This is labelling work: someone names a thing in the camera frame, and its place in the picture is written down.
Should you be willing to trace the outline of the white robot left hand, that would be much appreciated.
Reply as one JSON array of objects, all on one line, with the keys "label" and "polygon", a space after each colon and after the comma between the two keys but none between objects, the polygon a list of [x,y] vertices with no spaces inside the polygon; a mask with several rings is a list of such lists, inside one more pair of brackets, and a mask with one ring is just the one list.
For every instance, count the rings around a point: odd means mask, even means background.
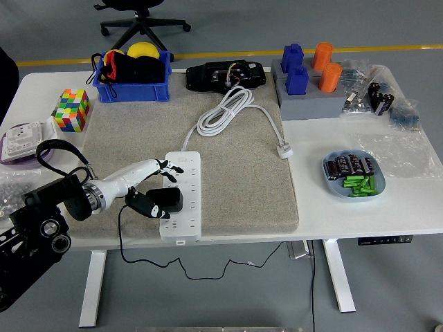
[{"label": "white robot left hand", "polygon": [[152,199],[137,194],[135,187],[154,174],[161,174],[175,183],[177,180],[171,175],[172,170],[179,174],[184,173],[183,169],[168,160],[148,159],[126,166],[103,180],[89,181],[84,185],[84,190],[88,191],[89,197],[93,199],[92,212],[94,214],[104,212],[114,199],[129,196],[136,201],[131,208],[139,214],[149,218],[170,218],[170,214],[162,210]]}]

